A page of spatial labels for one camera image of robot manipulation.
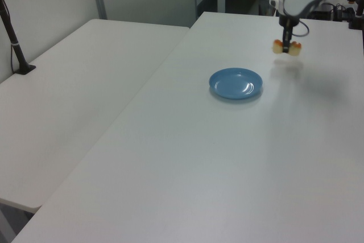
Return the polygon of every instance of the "table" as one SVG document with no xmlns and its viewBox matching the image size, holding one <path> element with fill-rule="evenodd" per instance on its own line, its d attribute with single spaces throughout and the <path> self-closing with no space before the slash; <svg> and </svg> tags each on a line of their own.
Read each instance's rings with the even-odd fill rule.
<svg viewBox="0 0 364 243">
<path fill-rule="evenodd" d="M 35 212 L 188 28 L 91 20 L 0 85 L 0 202 Z"/>
<path fill-rule="evenodd" d="M 14 243 L 362 242 L 361 32 L 305 23 L 290 57 L 278 18 L 204 13 Z M 211 93 L 227 67 L 261 96 Z"/>
</svg>

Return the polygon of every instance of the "blue plate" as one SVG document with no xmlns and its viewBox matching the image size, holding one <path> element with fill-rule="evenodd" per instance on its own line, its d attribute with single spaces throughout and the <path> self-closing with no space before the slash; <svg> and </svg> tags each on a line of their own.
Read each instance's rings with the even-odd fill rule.
<svg viewBox="0 0 364 243">
<path fill-rule="evenodd" d="M 244 68 L 226 68 L 214 73 L 209 81 L 212 90 L 228 99 L 246 99 L 260 92 L 262 78 Z"/>
</svg>

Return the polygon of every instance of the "black cable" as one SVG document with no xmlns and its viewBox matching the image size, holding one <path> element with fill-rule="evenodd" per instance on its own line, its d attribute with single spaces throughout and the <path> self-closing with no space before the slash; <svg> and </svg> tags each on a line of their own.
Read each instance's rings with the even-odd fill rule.
<svg viewBox="0 0 364 243">
<path fill-rule="evenodd" d="M 307 29 L 307 33 L 305 33 L 305 34 L 292 34 L 293 36 L 295 36 L 295 37 L 305 37 L 305 36 L 307 36 L 308 34 L 309 34 L 309 27 L 305 24 L 305 23 L 303 23 L 301 20 L 300 20 L 300 23 L 303 25 L 303 26 L 305 26 L 306 27 L 306 29 Z"/>
<path fill-rule="evenodd" d="M 4 6 L 5 6 L 6 12 L 7 12 L 7 16 L 9 17 L 9 21 L 11 21 L 10 12 L 9 12 L 9 9 L 7 7 L 7 4 L 6 4 L 5 0 L 2 0 L 2 3 L 4 3 Z M 14 74 L 14 68 L 13 68 L 13 45 L 10 45 L 10 67 L 11 67 L 11 72 Z"/>
<path fill-rule="evenodd" d="M 10 45 L 10 67 L 11 72 L 14 74 L 14 68 L 13 68 L 13 45 Z"/>
<path fill-rule="evenodd" d="M 331 4 L 331 3 L 329 3 L 329 2 L 322 3 L 322 5 L 331 5 L 331 6 L 333 6 L 334 8 L 337 8 L 334 4 Z"/>
</svg>

